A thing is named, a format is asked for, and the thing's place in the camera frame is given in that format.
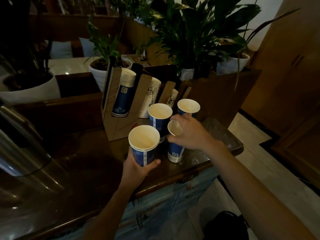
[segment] white pillow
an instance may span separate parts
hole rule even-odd
[[[100,51],[94,51],[94,43],[92,43],[89,39],[79,38],[84,57],[93,57],[93,56],[102,56]]]
[[[53,41],[52,47],[50,50],[50,57],[51,59],[73,58],[71,41],[68,41],[68,42]]]

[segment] person's right arm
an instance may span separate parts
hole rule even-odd
[[[258,239],[315,239],[302,222],[199,121],[187,113],[183,116],[176,114],[170,120],[173,119],[180,123],[183,133],[168,136],[168,141],[188,149],[202,150],[206,154]]]

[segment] person's left hand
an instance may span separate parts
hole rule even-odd
[[[156,168],[160,163],[160,159],[156,159],[146,166],[140,166],[134,159],[132,148],[129,147],[128,157],[123,162],[123,172],[119,188],[124,187],[125,189],[133,192],[139,185],[141,185],[148,173],[152,169]]]

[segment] hand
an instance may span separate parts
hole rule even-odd
[[[134,159],[132,148],[129,147],[128,157],[123,162],[123,172],[119,188],[125,188],[133,192],[141,185],[148,173],[160,163],[160,159],[156,159],[146,166],[140,166]]]
[[[191,116],[190,113],[185,113],[182,116],[175,114],[170,120],[176,120],[182,127],[182,134],[179,136],[168,136],[168,141],[176,143],[187,149],[204,150],[204,148],[215,139],[206,131],[202,124]]]

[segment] person's left arm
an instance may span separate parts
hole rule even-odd
[[[160,163],[161,161],[157,159],[144,167],[138,165],[130,147],[128,158],[123,163],[123,173],[118,190],[113,194],[102,212],[88,226],[82,239],[114,239],[130,196],[148,173]]]

